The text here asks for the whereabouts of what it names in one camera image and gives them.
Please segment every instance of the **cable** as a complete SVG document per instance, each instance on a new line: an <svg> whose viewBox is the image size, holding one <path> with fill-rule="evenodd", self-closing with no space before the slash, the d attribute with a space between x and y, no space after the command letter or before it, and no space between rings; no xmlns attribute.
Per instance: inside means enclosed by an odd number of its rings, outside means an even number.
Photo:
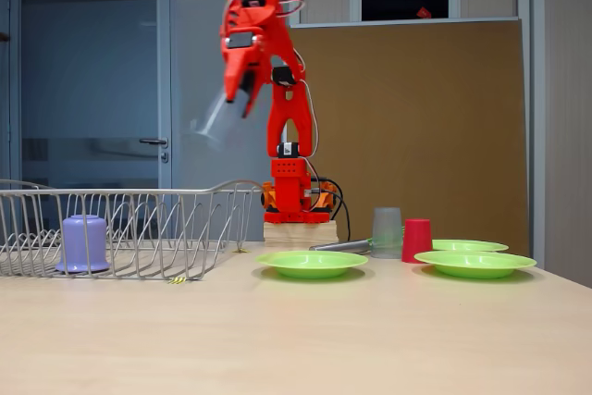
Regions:
<svg viewBox="0 0 592 395"><path fill-rule="evenodd" d="M308 83L306 83L306 80L304 80L304 79L300 79L300 82L302 82L304 84L304 86L306 87L306 97L308 98L308 105L311 107L311 114L313 115L314 137L315 137L314 150L310 156L307 156L307 157L313 157L316 154L316 150L318 149L318 140L319 140L319 131L318 131L318 123L316 122L315 105L313 104L313 96L311 95L311 89L309 88Z"/></svg>
<svg viewBox="0 0 592 395"><path fill-rule="evenodd" d="M302 57L302 55L298 53L298 50L296 48L294 48L294 54L296 55L296 57L298 57L298 60L300 60L300 63L302 64L302 71L306 71L306 63L304 63L304 57Z"/></svg>
<svg viewBox="0 0 592 395"><path fill-rule="evenodd" d="M224 26L224 34L228 34L228 23L226 21L226 16L228 14L228 10L230 9L230 5L232 5L234 0L227 0L226 4L224 5L224 11L222 12L222 25Z"/></svg>
<svg viewBox="0 0 592 395"><path fill-rule="evenodd" d="M329 191L329 190L322 190L320 188L318 189L312 189L312 191L318 192L318 195L321 195L322 193L330 193L333 196L336 196L339 198L339 200L341 201L341 203L343 204L343 208L345 208L345 217L348 221L348 241L352 238L352 231L350 228L350 210L348 209L348 206L345 204L345 201L343 201L343 198L341 196L339 196L338 194L336 194L334 191Z"/></svg>
<svg viewBox="0 0 592 395"><path fill-rule="evenodd" d="M319 187L321 186L320 183L321 182L330 182L332 183L335 187L337 187L337 190L339 191L339 195L341 196L341 199L343 199L343 190L341 189L341 187L339 186L339 184L334 181L333 179L329 179L329 178L325 178L320 176L318 178L318 182L319 182ZM337 213L339 213L339 210L341 209L341 204L342 204L342 200L339 200L339 205L337 207L337 209L335 210L335 212L333 212L333 215L331 215L331 220L335 219L335 216L337 216Z"/></svg>
<svg viewBox="0 0 592 395"><path fill-rule="evenodd" d="M311 161L308 160L308 157L304 157L304 156L299 156L299 157L302 158L302 159L304 159L304 161L306 162L306 165L311 170L313 170L314 179L316 180L316 182L318 182L318 175L316 174L316 168L315 168L315 166L313 166L313 164L311 163ZM308 210L306 210L306 212L311 212L315 208L315 205L318 204L318 202L319 202L320 199L321 199L321 194L319 193L319 195L316 197L316 201L314 201L314 204L312 204L311 207Z"/></svg>
<svg viewBox="0 0 592 395"><path fill-rule="evenodd" d="M299 4L294 9L291 9L289 11L276 13L276 16L278 16L279 18L286 18L290 14L297 13L298 11L303 9L304 6L306 5L306 2L304 2L304 0L280 0L279 1L280 4L291 4L292 2L299 2Z"/></svg>

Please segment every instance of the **cup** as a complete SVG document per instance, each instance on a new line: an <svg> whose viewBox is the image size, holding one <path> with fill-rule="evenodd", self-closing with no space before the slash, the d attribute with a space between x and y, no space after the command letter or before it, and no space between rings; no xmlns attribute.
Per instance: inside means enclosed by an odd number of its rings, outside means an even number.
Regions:
<svg viewBox="0 0 592 395"><path fill-rule="evenodd" d="M248 102L249 94L242 89L237 90L232 102L227 102L226 92L222 89L210 104L202 126L199 128L199 121L194 119L191 122L191 129L204 136L210 148L222 151L236 128L241 126Z"/></svg>
<svg viewBox="0 0 592 395"><path fill-rule="evenodd" d="M62 227L64 228L62 259L55 265L55 270L63 272L67 268L69 273L88 272L89 263L92 272L109 268L109 263L105 260L107 224L104 219L96 215L74 215L64 219ZM88 241L88 260L86 241ZM64 264L64 252L66 252L66 264Z"/></svg>
<svg viewBox="0 0 592 395"><path fill-rule="evenodd" d="M405 220L405 234L403 236L403 263L423 264L415 259L415 255L432 250L432 231L429 219Z"/></svg>
<svg viewBox="0 0 592 395"><path fill-rule="evenodd" d="M401 210L394 207L375 208L370 255L374 258L401 259L402 243Z"/></svg>

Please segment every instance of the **metal dish drainer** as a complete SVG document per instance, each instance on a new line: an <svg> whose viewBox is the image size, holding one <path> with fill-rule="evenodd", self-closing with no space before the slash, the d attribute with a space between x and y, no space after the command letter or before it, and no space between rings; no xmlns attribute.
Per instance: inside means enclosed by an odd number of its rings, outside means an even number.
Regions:
<svg viewBox="0 0 592 395"><path fill-rule="evenodd" d="M3 188L11 190L0 190L0 277L166 280L202 279L221 253L240 252L261 190L248 180L207 190L59 190L1 180ZM91 271L87 238L87 271L68 272L63 220L73 215L105 220L107 270Z"/></svg>

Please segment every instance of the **clear plastic cup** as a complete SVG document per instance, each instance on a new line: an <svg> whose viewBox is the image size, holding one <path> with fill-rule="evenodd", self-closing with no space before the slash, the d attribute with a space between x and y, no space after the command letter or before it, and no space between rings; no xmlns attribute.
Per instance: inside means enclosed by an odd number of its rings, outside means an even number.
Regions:
<svg viewBox="0 0 592 395"><path fill-rule="evenodd" d="M249 102L249 94L238 89L233 102L227 102L224 88L215 100L201 122L193 120L191 129L208 140L211 148L222 150L228 144L228 137L240 125L242 114Z"/></svg>
<svg viewBox="0 0 592 395"><path fill-rule="evenodd" d="M400 208L375 208L370 255L374 258L401 259L402 245Z"/></svg>

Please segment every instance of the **purple cup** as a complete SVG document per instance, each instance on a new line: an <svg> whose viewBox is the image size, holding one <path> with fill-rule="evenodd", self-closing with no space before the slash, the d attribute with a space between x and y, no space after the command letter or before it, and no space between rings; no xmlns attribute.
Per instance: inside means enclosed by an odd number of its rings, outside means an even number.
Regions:
<svg viewBox="0 0 592 395"><path fill-rule="evenodd" d="M86 259L86 240L84 237L84 216L74 215L64 219L62 233L62 259L55 265L55 270L63 272L64 252L69 273L88 272ZM109 268L106 256L107 224L104 219L96 215L86 216L86 233L89 242L89 260L92 272L100 272Z"/></svg>

